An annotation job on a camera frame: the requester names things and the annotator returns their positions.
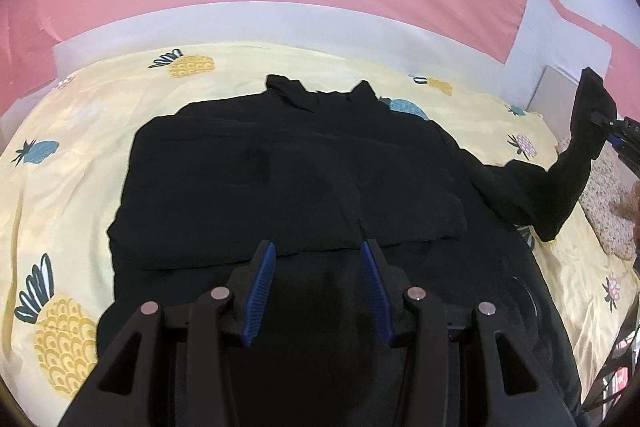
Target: black cloth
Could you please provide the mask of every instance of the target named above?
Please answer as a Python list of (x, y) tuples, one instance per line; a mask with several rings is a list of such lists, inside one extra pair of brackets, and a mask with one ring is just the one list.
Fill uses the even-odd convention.
[(580, 84), (575, 93), (574, 110), (571, 114), (571, 136), (574, 146), (584, 150), (592, 159), (600, 156), (604, 142), (611, 133), (610, 128), (596, 126), (591, 114), (599, 112), (610, 121), (618, 118), (616, 102), (604, 88), (603, 80), (591, 68), (582, 70)]
[(446, 303), (495, 303), (576, 414), (572, 348), (514, 225), (554, 237), (592, 152), (570, 145), (549, 172), (484, 166), (433, 121), (389, 110), (366, 82), (350, 93), (276, 75), (266, 85), (136, 134), (108, 230), (115, 300), (98, 353), (143, 302), (191, 302), (271, 239), (279, 259), (260, 335), (230, 352), (241, 424), (391, 425), (404, 351), (378, 344), (364, 298), (358, 250), (373, 237)]

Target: pillow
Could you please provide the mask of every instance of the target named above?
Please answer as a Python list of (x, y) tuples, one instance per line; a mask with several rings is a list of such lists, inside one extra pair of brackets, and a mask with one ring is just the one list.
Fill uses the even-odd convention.
[[(565, 137), (558, 144), (558, 152), (568, 145), (569, 137)], [(638, 202), (631, 190), (623, 187), (617, 155), (608, 142), (591, 164), (591, 176), (579, 201), (605, 253), (633, 260), (634, 209)]]

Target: yellow bedsheet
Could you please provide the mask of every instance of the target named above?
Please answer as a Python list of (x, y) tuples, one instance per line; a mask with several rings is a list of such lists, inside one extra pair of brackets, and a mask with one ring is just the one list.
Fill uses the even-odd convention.
[[(0, 375), (40, 427), (57, 424), (95, 365), (95, 323), (112, 300), (105, 231), (134, 133), (189, 102), (260, 92), (267, 73), (325, 91), (364, 78), (392, 108), (419, 112), (412, 102), (486, 163), (518, 158), (547, 168), (556, 159), (556, 140), (538, 115), (443, 79), (308, 50), (203, 44), (77, 71), (38, 104), (0, 156)], [(586, 393), (638, 278), (629, 263), (604, 254), (579, 207), (556, 240), (533, 241)]]

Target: blue pineapple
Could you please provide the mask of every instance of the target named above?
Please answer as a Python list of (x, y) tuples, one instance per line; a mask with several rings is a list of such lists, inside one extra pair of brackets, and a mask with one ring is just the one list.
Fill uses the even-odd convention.
[(15, 162), (16, 166), (22, 160), (22, 163), (42, 163), (45, 158), (51, 156), (58, 150), (60, 144), (53, 140), (44, 140), (42, 142), (36, 142), (33, 140), (31, 143), (24, 142), (22, 149), (18, 149), (18, 154), (12, 162)]
[(526, 113), (523, 109), (519, 108), (517, 105), (508, 105), (507, 109), (510, 113), (513, 113), (515, 116), (525, 116)]
[(406, 112), (419, 116), (423, 120), (429, 120), (425, 112), (409, 100), (404, 100), (403, 98), (380, 98), (380, 102), (384, 102), (392, 111)]

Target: yellow pineapple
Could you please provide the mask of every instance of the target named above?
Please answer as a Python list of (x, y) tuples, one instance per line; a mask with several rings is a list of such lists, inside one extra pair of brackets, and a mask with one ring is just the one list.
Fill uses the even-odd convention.
[(213, 58), (203, 55), (183, 55), (180, 49), (177, 48), (170, 53), (160, 55), (149, 68), (161, 68), (163, 66), (169, 66), (169, 74), (173, 78), (206, 73), (216, 69)]
[(435, 78), (427, 78), (427, 84), (430, 87), (435, 87), (436, 89), (439, 89), (447, 96), (451, 96), (451, 93), (453, 91), (451, 89), (451, 84), (449, 84), (448, 82), (443, 82), (441, 80), (436, 80)]
[(38, 364), (56, 391), (76, 394), (97, 363), (95, 322), (80, 304), (66, 296), (54, 297), (53, 273), (48, 254), (33, 265), (20, 292), (15, 316), (36, 325), (34, 349)]

